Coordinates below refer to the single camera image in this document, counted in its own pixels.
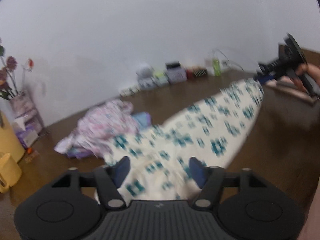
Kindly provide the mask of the right hand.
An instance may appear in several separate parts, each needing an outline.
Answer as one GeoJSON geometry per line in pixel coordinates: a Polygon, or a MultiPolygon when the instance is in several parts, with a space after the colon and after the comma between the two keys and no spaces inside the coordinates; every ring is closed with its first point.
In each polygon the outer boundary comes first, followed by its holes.
{"type": "MultiPolygon", "coordinates": [[[[302,74],[308,74],[316,83],[318,86],[320,86],[320,69],[319,66],[309,64],[309,63],[304,63],[301,64],[297,69],[296,69],[296,75],[300,76],[302,74]]],[[[301,91],[306,92],[306,88],[304,87],[302,81],[295,77],[294,79],[291,79],[291,81],[294,83],[294,85],[301,91]]]]}

